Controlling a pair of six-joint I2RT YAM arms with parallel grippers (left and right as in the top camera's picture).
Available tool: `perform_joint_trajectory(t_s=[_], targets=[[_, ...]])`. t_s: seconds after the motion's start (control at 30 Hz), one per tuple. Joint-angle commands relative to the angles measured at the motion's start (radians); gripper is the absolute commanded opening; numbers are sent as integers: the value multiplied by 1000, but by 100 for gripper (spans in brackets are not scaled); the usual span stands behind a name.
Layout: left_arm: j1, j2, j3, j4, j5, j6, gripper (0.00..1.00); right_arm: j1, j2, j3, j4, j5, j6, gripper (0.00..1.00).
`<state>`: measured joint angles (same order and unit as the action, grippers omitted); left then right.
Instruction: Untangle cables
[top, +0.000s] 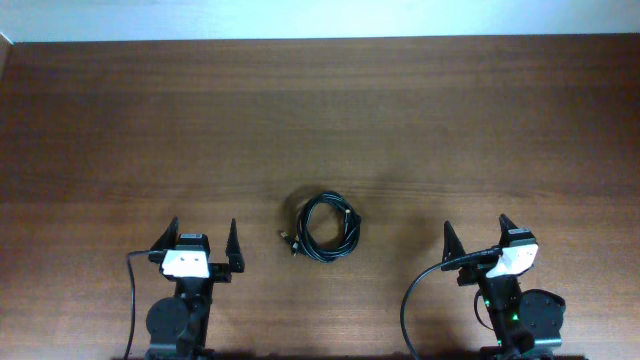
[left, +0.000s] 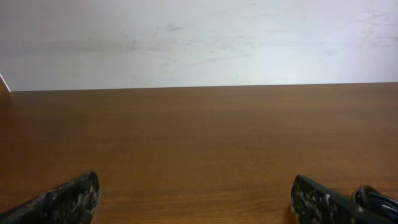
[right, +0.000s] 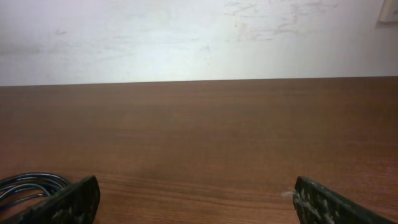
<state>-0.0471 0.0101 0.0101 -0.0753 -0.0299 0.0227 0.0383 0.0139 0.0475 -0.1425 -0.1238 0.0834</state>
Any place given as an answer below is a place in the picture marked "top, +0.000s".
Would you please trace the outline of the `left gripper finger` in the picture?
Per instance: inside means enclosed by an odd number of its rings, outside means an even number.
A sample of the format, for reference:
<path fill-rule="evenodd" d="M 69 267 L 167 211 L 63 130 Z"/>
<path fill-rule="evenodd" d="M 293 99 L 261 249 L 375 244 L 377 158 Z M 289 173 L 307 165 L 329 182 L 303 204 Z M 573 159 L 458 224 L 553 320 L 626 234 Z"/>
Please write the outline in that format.
<path fill-rule="evenodd" d="M 174 216 L 165 232 L 150 247 L 150 251 L 163 251 L 173 249 L 176 244 L 179 231 L 179 218 Z"/>
<path fill-rule="evenodd" d="M 237 223 L 235 218 L 231 220 L 225 254 L 228 258 L 230 272 L 243 273 L 245 271 L 245 261 L 239 244 Z"/>

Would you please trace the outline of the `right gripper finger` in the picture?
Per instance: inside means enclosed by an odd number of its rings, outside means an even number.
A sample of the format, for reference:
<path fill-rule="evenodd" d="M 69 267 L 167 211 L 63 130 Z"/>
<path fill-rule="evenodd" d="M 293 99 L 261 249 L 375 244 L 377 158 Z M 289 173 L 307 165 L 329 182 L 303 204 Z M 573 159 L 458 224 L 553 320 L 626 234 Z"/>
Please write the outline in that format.
<path fill-rule="evenodd" d="M 512 242 L 519 239 L 520 228 L 505 214 L 499 216 L 501 236 L 500 246 L 510 246 Z"/>
<path fill-rule="evenodd" d="M 457 236 L 452 224 L 444 222 L 444 247 L 442 253 L 442 270 L 453 271 L 461 267 L 461 260 L 466 256 L 464 247 Z"/>

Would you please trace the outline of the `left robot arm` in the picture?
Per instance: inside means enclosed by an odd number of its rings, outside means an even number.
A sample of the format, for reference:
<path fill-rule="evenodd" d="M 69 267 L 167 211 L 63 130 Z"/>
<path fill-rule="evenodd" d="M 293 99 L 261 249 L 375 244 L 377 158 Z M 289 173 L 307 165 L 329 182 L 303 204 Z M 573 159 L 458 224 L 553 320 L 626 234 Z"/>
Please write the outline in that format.
<path fill-rule="evenodd" d="M 174 293 L 150 308 L 145 324 L 150 335 L 147 359 L 215 359 L 206 347 L 213 287 L 229 283 L 232 275 L 245 270 L 237 225 L 231 222 L 226 243 L 227 260 L 213 263 L 209 239 L 202 233 L 180 233 L 173 218 L 165 232 L 149 249 L 148 259 L 160 274 L 175 284 Z"/>

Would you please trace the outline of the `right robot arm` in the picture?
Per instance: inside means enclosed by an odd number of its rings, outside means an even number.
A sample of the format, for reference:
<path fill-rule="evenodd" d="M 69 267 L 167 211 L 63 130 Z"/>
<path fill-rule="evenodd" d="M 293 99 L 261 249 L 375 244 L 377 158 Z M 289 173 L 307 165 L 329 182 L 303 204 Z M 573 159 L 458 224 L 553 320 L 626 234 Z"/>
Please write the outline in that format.
<path fill-rule="evenodd" d="M 562 345 L 566 302 L 542 289 L 521 289 L 519 277 L 534 265 L 537 239 L 504 214 L 499 224 L 496 245 L 468 253 L 451 223 L 445 222 L 443 269 L 458 272 L 459 286 L 478 287 L 475 299 L 483 301 L 490 320 L 487 327 L 497 341 L 480 349 L 481 359 L 552 359 L 553 350 Z"/>

